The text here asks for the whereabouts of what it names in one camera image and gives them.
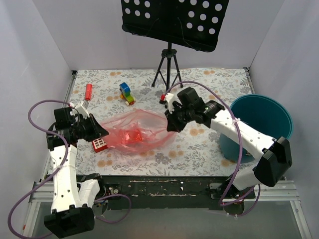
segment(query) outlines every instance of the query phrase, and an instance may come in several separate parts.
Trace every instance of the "teal bucket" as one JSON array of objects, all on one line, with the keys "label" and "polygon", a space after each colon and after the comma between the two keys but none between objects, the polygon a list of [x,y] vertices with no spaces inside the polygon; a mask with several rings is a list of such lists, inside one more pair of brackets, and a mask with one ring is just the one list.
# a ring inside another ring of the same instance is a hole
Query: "teal bucket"
[{"label": "teal bucket", "polygon": [[[262,95],[244,95],[231,104],[232,112],[250,127],[260,133],[278,139],[289,139],[294,131],[293,119],[288,111],[277,101]],[[221,134],[219,144],[224,157],[238,161],[239,145],[227,136]],[[254,158],[243,151],[242,163],[253,161]]]}]

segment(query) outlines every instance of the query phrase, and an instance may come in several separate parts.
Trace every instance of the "bucket rim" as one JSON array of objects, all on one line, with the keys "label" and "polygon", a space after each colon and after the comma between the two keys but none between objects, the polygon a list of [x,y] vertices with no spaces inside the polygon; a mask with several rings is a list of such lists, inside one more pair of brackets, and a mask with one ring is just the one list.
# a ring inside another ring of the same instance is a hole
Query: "bucket rim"
[{"label": "bucket rim", "polygon": [[233,101],[233,103],[230,105],[230,108],[232,109],[234,107],[234,105],[239,102],[241,99],[243,98],[262,98],[264,100],[268,100],[270,101],[271,103],[275,104],[276,106],[278,106],[284,113],[285,115],[287,116],[287,119],[289,121],[289,124],[290,124],[290,132],[287,136],[287,139],[289,139],[293,132],[294,132],[294,122],[293,122],[293,118],[291,117],[290,113],[286,110],[286,108],[280,104],[279,102],[277,102],[276,100],[268,97],[268,96],[264,96],[264,95],[260,95],[260,94],[249,94],[249,95],[243,95],[243,96],[240,96],[238,97],[237,99],[235,99]]}]

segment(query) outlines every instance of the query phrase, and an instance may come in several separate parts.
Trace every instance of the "music stand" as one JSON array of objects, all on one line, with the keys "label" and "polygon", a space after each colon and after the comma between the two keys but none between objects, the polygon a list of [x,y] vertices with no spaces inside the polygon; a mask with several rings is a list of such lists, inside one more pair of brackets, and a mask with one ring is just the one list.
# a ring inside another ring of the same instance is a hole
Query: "music stand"
[{"label": "music stand", "polygon": [[[146,36],[168,42],[162,51],[162,59],[152,86],[158,74],[170,87],[171,58],[174,58],[177,77],[181,81],[176,50],[172,43],[196,51],[212,52],[218,42],[218,34],[225,17],[229,0],[121,0],[122,29],[133,35]],[[164,58],[167,58],[166,82],[160,72]]]}]

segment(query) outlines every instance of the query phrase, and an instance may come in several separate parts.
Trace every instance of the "transparent plastic bag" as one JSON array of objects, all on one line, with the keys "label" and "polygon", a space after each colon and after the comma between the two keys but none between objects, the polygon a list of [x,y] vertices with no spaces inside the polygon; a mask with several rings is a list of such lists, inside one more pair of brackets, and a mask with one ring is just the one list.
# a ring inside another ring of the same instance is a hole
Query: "transparent plastic bag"
[{"label": "transparent plastic bag", "polygon": [[126,153],[142,153],[171,143],[176,132],[167,132],[165,114],[135,110],[106,119],[101,126],[109,132],[103,137],[108,147]]}]

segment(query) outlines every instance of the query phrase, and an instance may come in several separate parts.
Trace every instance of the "white backdrop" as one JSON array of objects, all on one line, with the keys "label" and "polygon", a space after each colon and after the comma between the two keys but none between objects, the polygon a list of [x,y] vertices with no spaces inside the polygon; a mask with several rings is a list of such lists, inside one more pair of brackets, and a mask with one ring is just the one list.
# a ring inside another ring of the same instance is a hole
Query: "white backdrop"
[{"label": "white backdrop", "polygon": [[[33,1],[71,70],[159,65],[166,43],[123,32],[120,0]],[[174,46],[180,68],[250,66],[283,1],[230,0],[216,50]]]},{"label": "white backdrop", "polygon": [[296,183],[312,237],[319,238],[319,2],[285,0],[251,66],[257,93],[282,103],[291,113]]},{"label": "white backdrop", "polygon": [[[9,210],[39,181],[48,157],[45,134],[30,125],[28,110],[44,99],[63,100],[71,71],[32,0],[0,0],[0,36],[0,238],[10,239]],[[40,106],[32,117],[48,128],[59,106]],[[27,204],[12,218],[18,232]]]}]

